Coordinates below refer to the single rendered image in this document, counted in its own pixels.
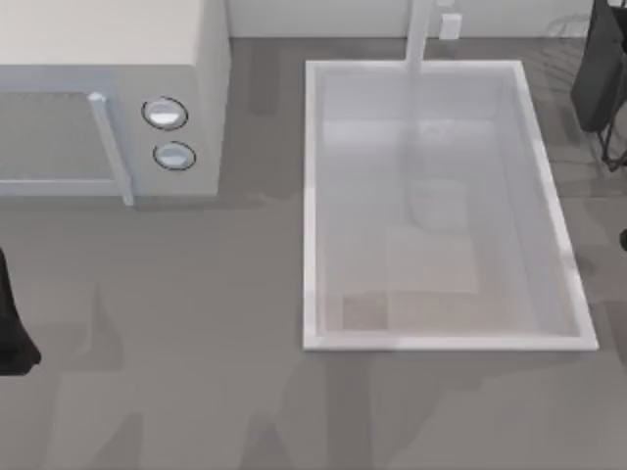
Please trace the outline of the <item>white tap lever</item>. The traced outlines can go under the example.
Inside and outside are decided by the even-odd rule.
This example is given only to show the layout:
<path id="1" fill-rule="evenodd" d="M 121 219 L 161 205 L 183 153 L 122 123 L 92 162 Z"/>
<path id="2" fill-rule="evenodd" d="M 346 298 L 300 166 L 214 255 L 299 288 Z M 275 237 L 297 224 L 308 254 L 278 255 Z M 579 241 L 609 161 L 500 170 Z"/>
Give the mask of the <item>white tap lever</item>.
<path id="1" fill-rule="evenodd" d="M 462 14 L 446 13 L 441 16 L 440 40 L 458 40 L 462 26 Z"/>

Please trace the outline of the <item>tall white tap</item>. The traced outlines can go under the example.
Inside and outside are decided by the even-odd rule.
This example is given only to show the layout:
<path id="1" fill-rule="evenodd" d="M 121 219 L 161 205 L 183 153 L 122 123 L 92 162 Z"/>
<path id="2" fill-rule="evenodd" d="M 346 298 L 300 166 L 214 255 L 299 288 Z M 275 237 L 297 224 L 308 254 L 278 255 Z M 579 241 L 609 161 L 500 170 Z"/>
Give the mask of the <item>tall white tap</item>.
<path id="1" fill-rule="evenodd" d="M 410 0 L 410 19 L 405 66 L 408 75 L 418 76 L 423 62 L 435 0 Z"/>

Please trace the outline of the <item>round silver microwave knob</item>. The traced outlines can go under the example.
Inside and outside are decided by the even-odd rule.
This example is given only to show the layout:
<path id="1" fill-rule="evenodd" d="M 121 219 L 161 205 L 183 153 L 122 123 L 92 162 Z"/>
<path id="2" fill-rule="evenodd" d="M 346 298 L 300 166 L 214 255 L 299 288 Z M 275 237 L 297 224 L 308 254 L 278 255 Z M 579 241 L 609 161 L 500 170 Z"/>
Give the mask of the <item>round silver microwave knob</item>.
<path id="1" fill-rule="evenodd" d="M 187 109 L 171 97 L 146 101 L 141 108 L 144 120 L 154 128 L 173 131 L 183 127 L 189 118 Z"/>
<path id="2" fill-rule="evenodd" d="M 194 150 L 187 144 L 178 141 L 170 141 L 156 146 L 152 155 L 158 166 L 169 171 L 185 171 L 197 161 Z"/>

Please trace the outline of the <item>pale microwave oven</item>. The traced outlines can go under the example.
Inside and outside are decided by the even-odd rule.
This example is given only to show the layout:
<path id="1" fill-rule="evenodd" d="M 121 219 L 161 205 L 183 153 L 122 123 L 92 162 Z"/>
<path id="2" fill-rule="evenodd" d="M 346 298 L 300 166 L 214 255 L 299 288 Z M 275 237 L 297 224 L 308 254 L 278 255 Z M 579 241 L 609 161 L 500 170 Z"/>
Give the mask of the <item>pale microwave oven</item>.
<path id="1" fill-rule="evenodd" d="M 104 94 L 134 203 L 217 194 L 230 66 L 224 0 L 0 0 L 0 87 Z M 183 104 L 183 127 L 144 120 L 159 97 Z M 191 168 L 155 163 L 170 141 L 194 150 Z"/>

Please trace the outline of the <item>white sink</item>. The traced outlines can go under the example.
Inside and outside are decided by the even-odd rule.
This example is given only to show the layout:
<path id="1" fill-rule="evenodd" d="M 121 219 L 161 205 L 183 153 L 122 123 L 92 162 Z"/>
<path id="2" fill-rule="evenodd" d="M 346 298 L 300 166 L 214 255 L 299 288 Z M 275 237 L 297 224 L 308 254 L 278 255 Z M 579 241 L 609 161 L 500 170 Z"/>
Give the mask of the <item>white sink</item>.
<path id="1" fill-rule="evenodd" d="M 593 352 L 523 65 L 309 61 L 307 351 Z"/>

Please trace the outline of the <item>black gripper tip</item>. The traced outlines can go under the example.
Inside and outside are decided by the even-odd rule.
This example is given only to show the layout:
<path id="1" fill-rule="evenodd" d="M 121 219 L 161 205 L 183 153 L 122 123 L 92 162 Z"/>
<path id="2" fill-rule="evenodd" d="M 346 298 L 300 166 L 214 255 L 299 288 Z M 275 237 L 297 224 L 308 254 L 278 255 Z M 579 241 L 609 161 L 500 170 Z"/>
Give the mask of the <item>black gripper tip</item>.
<path id="1" fill-rule="evenodd" d="M 0 376 L 25 376 L 41 359 L 18 314 L 6 257 L 0 248 Z"/>

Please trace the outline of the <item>microwave oven door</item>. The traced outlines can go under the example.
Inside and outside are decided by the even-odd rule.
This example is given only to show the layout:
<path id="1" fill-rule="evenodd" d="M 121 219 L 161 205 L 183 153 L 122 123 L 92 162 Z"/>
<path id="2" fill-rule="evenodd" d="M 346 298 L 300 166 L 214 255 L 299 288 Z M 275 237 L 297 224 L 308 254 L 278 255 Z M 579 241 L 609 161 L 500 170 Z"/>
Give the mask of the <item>microwave oven door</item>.
<path id="1" fill-rule="evenodd" d="M 92 92 L 0 87 L 0 197 L 121 197 Z"/>

